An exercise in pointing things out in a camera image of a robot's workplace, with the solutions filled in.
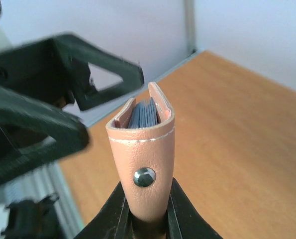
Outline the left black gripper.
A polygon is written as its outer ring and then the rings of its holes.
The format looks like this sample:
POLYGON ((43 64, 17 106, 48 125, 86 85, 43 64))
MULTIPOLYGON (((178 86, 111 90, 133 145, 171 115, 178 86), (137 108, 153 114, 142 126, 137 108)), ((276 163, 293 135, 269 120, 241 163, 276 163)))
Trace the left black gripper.
POLYGON ((4 239, 62 239, 63 232, 54 204, 59 200, 57 193, 47 195, 40 201, 25 199, 12 202, 7 226, 0 233, 4 239))

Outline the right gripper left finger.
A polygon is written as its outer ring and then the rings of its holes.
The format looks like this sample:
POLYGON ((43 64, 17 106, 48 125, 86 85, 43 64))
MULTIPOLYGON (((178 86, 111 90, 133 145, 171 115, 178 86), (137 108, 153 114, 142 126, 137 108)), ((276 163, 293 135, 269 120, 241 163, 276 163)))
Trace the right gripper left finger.
POLYGON ((118 183, 98 214, 74 239, 132 239, 131 212, 118 183))

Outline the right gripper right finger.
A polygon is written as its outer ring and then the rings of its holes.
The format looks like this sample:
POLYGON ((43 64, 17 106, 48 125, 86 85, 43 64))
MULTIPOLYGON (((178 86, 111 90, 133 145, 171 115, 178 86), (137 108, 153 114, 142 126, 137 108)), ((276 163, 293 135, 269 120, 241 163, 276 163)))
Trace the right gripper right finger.
POLYGON ((172 181, 167 207, 167 239, 222 239, 197 212, 178 181, 172 181))

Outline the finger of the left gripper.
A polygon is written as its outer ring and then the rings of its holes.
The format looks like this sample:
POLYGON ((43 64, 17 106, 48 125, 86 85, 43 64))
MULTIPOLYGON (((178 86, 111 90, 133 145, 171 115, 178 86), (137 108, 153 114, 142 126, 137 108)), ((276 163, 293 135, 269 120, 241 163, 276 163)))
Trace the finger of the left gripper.
POLYGON ((0 86, 59 108, 87 111, 143 85, 140 66, 74 34, 0 50, 0 86))
POLYGON ((74 115, 0 87, 0 186, 85 149, 89 141, 74 115))

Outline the pink leather card holder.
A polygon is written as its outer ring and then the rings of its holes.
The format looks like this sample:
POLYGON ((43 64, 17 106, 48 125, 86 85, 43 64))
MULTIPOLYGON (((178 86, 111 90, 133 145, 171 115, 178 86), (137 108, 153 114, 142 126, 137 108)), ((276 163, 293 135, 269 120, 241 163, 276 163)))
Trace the pink leather card holder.
POLYGON ((148 85, 156 103, 160 123, 153 127, 128 129, 136 105, 129 99, 106 124, 116 168, 132 214, 145 222, 162 218, 166 212, 175 158, 175 111, 155 82, 148 85), (135 172, 150 168, 156 179, 148 187, 134 183, 135 172))

